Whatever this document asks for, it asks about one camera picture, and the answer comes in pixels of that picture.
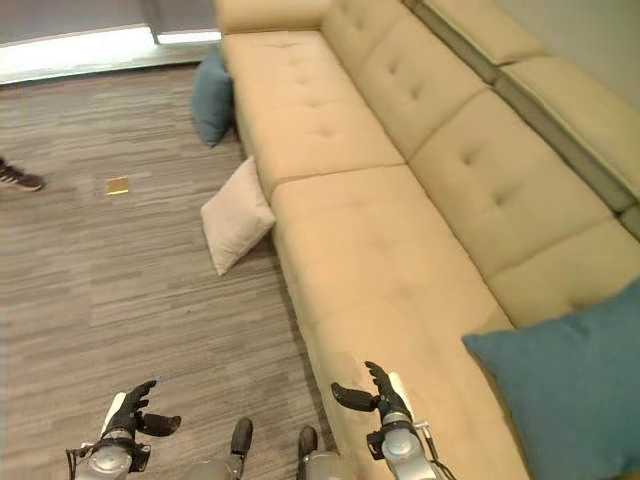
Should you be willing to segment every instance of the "person's foot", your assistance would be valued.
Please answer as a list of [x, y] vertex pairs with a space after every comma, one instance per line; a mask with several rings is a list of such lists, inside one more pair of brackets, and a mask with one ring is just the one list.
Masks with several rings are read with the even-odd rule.
[[305, 425], [298, 437], [298, 479], [304, 478], [304, 459], [318, 449], [318, 433], [316, 429]]
[[24, 173], [11, 165], [7, 165], [0, 157], [0, 189], [15, 189], [23, 192], [35, 192], [44, 187], [44, 180], [37, 175]]

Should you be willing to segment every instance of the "cable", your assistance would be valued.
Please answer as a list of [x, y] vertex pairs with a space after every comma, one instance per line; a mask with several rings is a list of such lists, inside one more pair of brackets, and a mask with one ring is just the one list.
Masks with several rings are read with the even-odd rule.
[[453, 472], [451, 470], [449, 470], [449, 467], [447, 467], [444, 463], [442, 463], [440, 460], [433, 460], [434, 465], [436, 465], [440, 470], [442, 470], [442, 473], [444, 473], [444, 476], [447, 477], [448, 480], [457, 480], [456, 476], [453, 474]]

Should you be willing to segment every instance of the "gray carpet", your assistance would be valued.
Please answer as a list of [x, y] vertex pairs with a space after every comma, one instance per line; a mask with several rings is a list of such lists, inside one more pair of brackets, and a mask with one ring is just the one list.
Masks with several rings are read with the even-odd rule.
[[[189, 114], [193, 67], [4, 88], [0, 145], [45, 176], [0, 192], [9, 321], [4, 478], [66, 478], [64, 448], [92, 441], [112, 396], [150, 378], [149, 411], [182, 415], [135, 478], [180, 478], [255, 422], [246, 478], [293, 478], [299, 428], [328, 427], [270, 240], [213, 270], [199, 208], [243, 159], [213, 150]], [[129, 175], [131, 193], [105, 180]]]

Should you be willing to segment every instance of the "shoe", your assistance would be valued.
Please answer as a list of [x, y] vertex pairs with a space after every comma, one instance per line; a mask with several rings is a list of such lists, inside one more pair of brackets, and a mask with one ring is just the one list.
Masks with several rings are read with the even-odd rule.
[[15, 189], [23, 192], [35, 192], [44, 187], [44, 180], [37, 175], [29, 175], [0, 157], [0, 189]]

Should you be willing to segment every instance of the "sofa backrest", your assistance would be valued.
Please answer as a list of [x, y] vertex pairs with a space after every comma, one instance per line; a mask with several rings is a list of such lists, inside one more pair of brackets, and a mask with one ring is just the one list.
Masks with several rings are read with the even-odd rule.
[[593, 188], [400, 0], [333, 0], [322, 31], [516, 326], [640, 275], [640, 243]]
[[399, 0], [332, 0], [321, 30], [344, 69], [355, 77], [380, 39], [410, 15]]
[[488, 88], [399, 0], [335, 0], [323, 33], [405, 158]]
[[640, 275], [640, 243], [493, 92], [409, 166], [516, 326], [592, 305]]
[[558, 57], [502, 68], [496, 91], [640, 239], [640, 113]]

